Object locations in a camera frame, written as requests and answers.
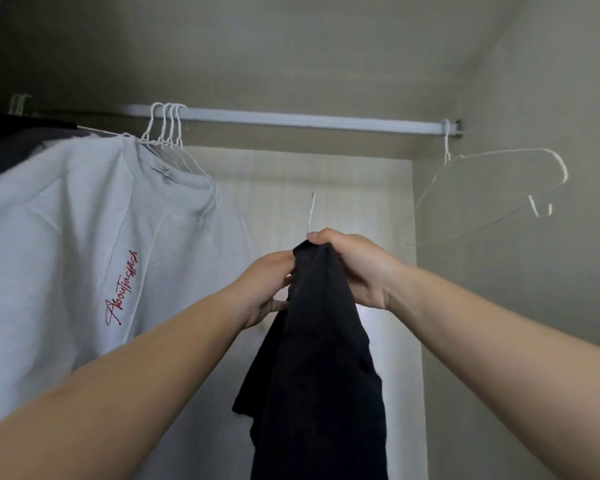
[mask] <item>person's right hand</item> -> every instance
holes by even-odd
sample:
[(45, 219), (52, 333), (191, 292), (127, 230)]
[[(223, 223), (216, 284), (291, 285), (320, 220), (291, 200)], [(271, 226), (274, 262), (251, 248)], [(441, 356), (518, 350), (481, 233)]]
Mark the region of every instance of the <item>person's right hand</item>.
[(356, 303), (386, 310), (389, 282), (403, 264), (380, 246), (359, 234), (343, 234), (334, 229), (310, 232), (313, 244), (330, 242), (347, 270), (347, 279)]

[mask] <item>red embroidered text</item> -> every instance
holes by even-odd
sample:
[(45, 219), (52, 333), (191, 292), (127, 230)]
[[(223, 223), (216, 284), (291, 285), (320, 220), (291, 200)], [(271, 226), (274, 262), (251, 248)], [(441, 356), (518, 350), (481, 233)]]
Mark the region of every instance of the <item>red embroidered text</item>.
[(136, 251), (129, 251), (130, 258), (127, 261), (127, 271), (125, 274), (120, 274), (118, 281), (116, 282), (116, 295), (112, 299), (105, 301), (107, 305), (107, 311), (104, 315), (104, 320), (107, 325), (111, 325), (111, 319), (118, 322), (118, 325), (122, 325), (122, 322), (118, 320), (116, 316), (116, 310), (124, 310), (122, 305), (124, 304), (127, 293), (131, 293), (131, 278), (137, 274), (136, 264), (138, 263), (138, 253)]

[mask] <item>closet rod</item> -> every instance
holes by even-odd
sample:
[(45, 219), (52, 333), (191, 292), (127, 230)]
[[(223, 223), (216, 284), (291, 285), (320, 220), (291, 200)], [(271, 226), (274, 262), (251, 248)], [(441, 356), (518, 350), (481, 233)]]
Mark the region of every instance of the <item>closet rod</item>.
[[(148, 104), (124, 104), (118, 106), (115, 114), (136, 118), (149, 118), (151, 117), (151, 106)], [(155, 116), (158, 118), (162, 117), (161, 107), (156, 108)], [(183, 121), (208, 121), (212, 123), (375, 131), (433, 136), (444, 136), (445, 134), (442, 123), (344, 118), (341, 116), (312, 116), (309, 114), (282, 114), (278, 112), (230, 111), (227, 109), (202, 109), (196, 107), (181, 108), (180, 119)], [(460, 138), (462, 135), (462, 122), (460, 120), (449, 125), (450, 137)]]

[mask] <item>closet ceiling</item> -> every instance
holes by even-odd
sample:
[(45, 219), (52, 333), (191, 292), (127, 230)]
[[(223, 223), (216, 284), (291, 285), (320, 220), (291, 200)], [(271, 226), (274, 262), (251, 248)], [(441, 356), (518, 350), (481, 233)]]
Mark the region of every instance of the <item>closet ceiling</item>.
[[(525, 1), (1, 0), (0, 104), (27, 91), (46, 108), (161, 100), (437, 121)], [(254, 131), (217, 126), (191, 143)], [(251, 145), (343, 133), (294, 131), (265, 128)], [(379, 156), (405, 156), (410, 137), (382, 137), (396, 154)]]

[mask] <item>person's left hand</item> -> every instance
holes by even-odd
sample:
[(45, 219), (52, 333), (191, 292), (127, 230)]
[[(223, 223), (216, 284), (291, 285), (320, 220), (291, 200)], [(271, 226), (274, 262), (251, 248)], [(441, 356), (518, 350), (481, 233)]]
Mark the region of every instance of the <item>person's left hand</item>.
[(229, 285), (232, 298), (240, 307), (243, 328), (260, 323), (264, 317), (287, 307), (286, 301), (273, 299), (279, 290), (293, 281), (289, 275), (296, 265), (293, 251), (267, 254), (254, 261), (240, 277)]

